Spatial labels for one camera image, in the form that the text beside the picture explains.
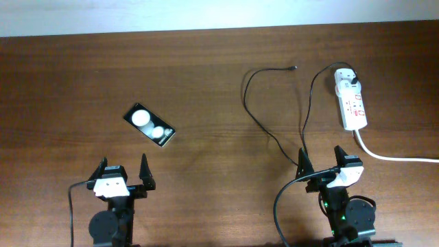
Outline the black smartphone with white circles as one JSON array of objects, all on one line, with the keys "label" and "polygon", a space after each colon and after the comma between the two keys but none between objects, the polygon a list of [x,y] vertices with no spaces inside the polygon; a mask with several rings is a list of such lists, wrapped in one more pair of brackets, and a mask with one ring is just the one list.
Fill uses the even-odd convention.
[{"label": "black smartphone with white circles", "polygon": [[176,133],[174,127],[140,103],[135,103],[123,116],[123,119],[161,148]]}]

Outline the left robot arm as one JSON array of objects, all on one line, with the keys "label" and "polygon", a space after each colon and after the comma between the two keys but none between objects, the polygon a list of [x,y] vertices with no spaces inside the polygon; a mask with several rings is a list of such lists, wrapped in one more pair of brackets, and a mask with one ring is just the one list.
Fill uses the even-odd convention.
[{"label": "left robot arm", "polygon": [[124,166],[109,166],[103,158],[86,183],[95,197],[107,204],[96,213],[88,225],[94,246],[130,247],[133,243],[134,201],[147,197],[156,188],[145,154],[141,157],[139,185],[128,185]]}]

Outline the white power strip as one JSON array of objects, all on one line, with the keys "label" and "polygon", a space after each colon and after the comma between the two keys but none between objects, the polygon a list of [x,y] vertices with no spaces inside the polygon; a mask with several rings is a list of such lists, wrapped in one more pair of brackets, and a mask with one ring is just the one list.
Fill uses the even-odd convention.
[{"label": "white power strip", "polygon": [[338,97],[338,100],[345,130],[354,131],[367,126],[366,112],[361,93]]}]

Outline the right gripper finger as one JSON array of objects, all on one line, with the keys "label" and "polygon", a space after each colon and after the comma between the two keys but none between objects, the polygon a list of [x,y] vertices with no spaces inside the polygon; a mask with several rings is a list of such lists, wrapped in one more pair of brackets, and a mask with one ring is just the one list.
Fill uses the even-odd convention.
[{"label": "right gripper finger", "polygon": [[347,156],[347,153],[339,146],[334,147],[335,157],[337,161],[338,167],[345,167],[347,164],[345,156]]},{"label": "right gripper finger", "polygon": [[307,153],[304,148],[299,149],[298,151],[298,167],[296,170],[296,179],[301,178],[302,180],[307,180],[305,176],[311,175],[314,173],[313,165],[309,160]]}]

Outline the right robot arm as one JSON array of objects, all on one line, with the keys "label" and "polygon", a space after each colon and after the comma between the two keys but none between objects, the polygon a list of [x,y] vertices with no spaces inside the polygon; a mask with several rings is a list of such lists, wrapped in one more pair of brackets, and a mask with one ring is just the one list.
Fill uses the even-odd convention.
[{"label": "right robot arm", "polygon": [[361,177],[364,166],[356,155],[348,155],[340,146],[334,147],[337,165],[316,172],[308,155],[298,151],[296,177],[306,182],[308,193],[318,193],[320,209],[327,217],[332,236],[323,246],[372,246],[370,237],[376,233],[376,202],[364,196],[350,196],[347,188]]}]

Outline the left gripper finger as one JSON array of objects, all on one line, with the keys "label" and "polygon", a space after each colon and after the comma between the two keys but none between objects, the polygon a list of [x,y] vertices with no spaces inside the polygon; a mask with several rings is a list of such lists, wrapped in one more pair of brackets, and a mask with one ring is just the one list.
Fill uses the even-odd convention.
[{"label": "left gripper finger", "polygon": [[147,157],[145,154],[142,154],[141,157],[139,178],[142,180],[143,184],[146,187],[154,187],[154,177],[149,169]]},{"label": "left gripper finger", "polygon": [[88,179],[88,181],[93,181],[93,180],[97,180],[100,179],[104,173],[105,168],[108,165],[108,161],[107,158],[104,157],[99,165],[97,166],[96,170],[92,173],[92,175],[90,176],[90,178]]}]

